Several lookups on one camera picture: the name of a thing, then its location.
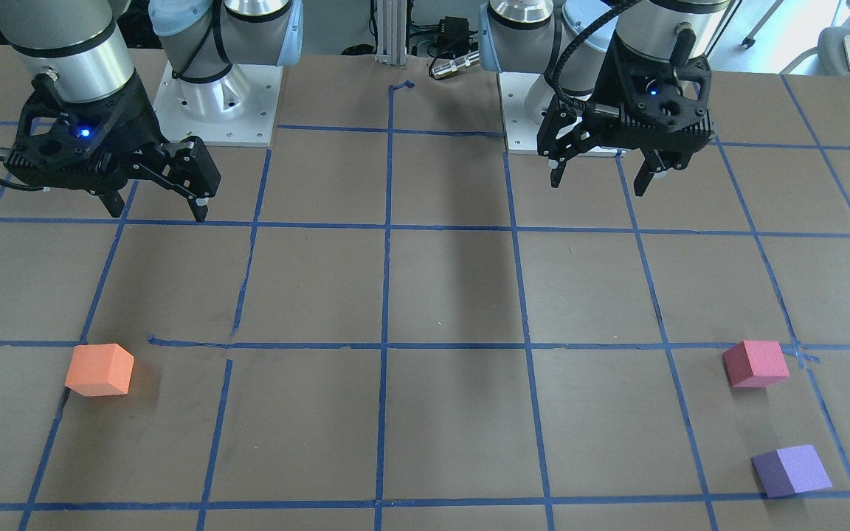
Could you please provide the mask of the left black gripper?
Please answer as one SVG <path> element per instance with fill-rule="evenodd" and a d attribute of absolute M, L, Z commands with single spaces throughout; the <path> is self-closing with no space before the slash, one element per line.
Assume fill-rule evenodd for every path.
<path fill-rule="evenodd" d="M 550 102 L 537 131 L 537 155 L 547 159 L 550 185 L 558 188 L 566 163 L 596 148 L 640 149 L 635 195 L 652 179 L 681 167 L 683 153 L 695 153 L 716 134 L 708 111 L 712 71 L 705 55 L 672 66 L 631 50 L 620 37 L 610 41 L 593 92 L 597 105 L 617 108 L 617 117 L 595 117 L 593 135 L 577 112 Z"/>

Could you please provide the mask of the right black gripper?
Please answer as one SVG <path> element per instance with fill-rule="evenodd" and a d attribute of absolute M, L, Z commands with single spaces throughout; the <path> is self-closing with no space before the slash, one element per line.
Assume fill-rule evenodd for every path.
<path fill-rule="evenodd" d="M 50 71 L 34 76 L 15 140 L 0 147 L 1 186 L 82 190 L 119 219 L 127 205 L 119 190 L 131 179 L 146 179 L 185 198 L 196 222 L 206 220 L 221 181 L 215 161 L 199 136 L 167 142 L 137 73 L 91 102 L 64 100 L 57 77 Z"/>

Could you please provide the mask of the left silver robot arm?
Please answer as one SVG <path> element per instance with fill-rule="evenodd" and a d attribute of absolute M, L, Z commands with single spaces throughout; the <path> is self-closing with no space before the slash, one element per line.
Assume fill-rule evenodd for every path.
<path fill-rule="evenodd" d="M 558 187 L 594 148 L 640 151 L 635 195 L 684 170 L 716 130 L 708 45 L 728 1 L 489 1 L 479 51 L 490 72 L 539 74 L 550 98 L 536 153 Z"/>

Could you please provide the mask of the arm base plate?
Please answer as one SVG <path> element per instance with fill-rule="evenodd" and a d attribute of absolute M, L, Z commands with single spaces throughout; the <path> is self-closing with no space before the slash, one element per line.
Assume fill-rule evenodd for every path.
<path fill-rule="evenodd" d="M 543 74 L 500 72 L 498 81 L 508 152 L 536 155 L 536 136 L 552 100 L 552 89 Z"/>
<path fill-rule="evenodd" d="M 171 141 L 198 136 L 209 147 L 269 147 L 283 73 L 274 65 L 234 65 L 221 80 L 193 84 L 172 78 L 166 64 L 153 101 L 162 134 Z"/>

